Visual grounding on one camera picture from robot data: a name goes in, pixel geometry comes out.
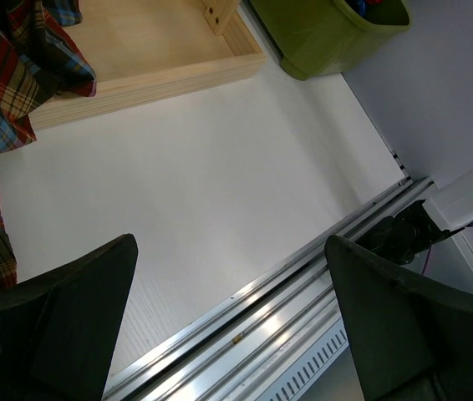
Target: wooden board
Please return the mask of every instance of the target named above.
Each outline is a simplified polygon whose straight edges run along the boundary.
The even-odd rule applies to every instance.
[[[203,0],[206,5],[205,18],[216,35],[226,30],[227,24],[241,0]]]
[[[51,99],[30,114],[35,129],[249,78],[266,60],[238,13],[216,36],[205,0],[81,5],[84,21],[66,31],[97,74],[97,94]]]

